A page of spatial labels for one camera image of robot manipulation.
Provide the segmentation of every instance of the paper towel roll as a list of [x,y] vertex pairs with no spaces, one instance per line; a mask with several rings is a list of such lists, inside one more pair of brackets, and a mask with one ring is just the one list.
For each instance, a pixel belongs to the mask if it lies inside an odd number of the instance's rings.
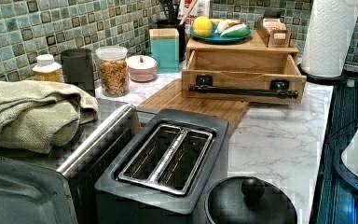
[[316,77],[339,77],[358,16],[358,0],[314,0],[301,68]]

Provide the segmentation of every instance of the white marble surface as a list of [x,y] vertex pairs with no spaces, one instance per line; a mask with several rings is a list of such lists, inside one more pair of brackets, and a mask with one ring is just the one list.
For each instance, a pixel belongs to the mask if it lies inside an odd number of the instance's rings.
[[[180,74],[131,82],[131,92],[112,100],[140,104]],[[229,144],[228,176],[252,175],[285,192],[298,223],[309,223],[333,87],[307,83],[301,105],[250,104]],[[101,88],[96,96],[102,95]]]

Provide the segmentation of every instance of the teal canister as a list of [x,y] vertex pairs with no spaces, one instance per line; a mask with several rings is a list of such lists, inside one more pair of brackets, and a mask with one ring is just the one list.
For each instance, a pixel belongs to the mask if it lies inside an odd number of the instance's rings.
[[158,64],[159,73],[177,73],[179,69],[179,33],[175,28],[151,29],[152,58]]

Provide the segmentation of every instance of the wooden cutting board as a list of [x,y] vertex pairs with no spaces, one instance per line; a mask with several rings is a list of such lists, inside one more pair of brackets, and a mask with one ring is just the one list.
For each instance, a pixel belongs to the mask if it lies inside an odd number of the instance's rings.
[[140,106],[156,110],[178,109],[216,116],[228,120],[229,131],[232,133],[246,113],[249,103],[182,97],[181,79],[178,78],[150,96]]

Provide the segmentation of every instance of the glass jar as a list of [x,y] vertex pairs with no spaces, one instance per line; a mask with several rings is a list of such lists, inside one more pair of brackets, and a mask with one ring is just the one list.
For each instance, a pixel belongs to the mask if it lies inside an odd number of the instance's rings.
[[102,47],[95,52],[100,59],[99,74],[103,95],[124,96],[130,92],[127,72],[127,49],[120,46]]

